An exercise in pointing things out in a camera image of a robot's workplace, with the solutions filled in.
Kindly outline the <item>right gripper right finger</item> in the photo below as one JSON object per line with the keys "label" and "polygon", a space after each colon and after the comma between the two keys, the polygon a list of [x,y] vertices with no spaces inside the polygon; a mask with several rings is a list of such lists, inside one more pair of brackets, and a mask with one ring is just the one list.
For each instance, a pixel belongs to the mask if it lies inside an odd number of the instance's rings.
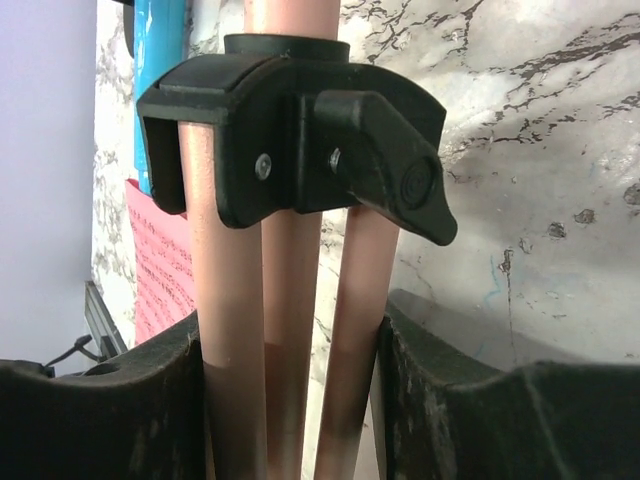
{"label": "right gripper right finger", "polygon": [[378,333],[374,432],[384,479],[635,479],[639,369],[537,361],[503,372],[409,316]]}

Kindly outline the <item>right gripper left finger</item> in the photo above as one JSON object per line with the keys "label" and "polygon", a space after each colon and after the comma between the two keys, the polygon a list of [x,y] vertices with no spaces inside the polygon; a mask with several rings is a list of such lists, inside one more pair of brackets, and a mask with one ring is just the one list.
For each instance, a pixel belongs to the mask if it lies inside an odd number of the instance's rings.
{"label": "right gripper left finger", "polygon": [[197,317],[82,375],[1,363],[4,479],[203,479]]}

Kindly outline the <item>pink music stand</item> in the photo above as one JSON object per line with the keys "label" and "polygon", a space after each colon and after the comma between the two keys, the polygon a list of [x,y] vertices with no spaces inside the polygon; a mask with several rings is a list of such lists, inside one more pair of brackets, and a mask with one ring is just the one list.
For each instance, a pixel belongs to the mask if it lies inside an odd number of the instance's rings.
{"label": "pink music stand", "polygon": [[151,195],[187,217],[213,477],[301,473],[319,237],[348,211],[314,475],[350,479],[398,235],[457,233],[445,109],[353,63],[336,1],[248,1],[221,54],[139,97]]}

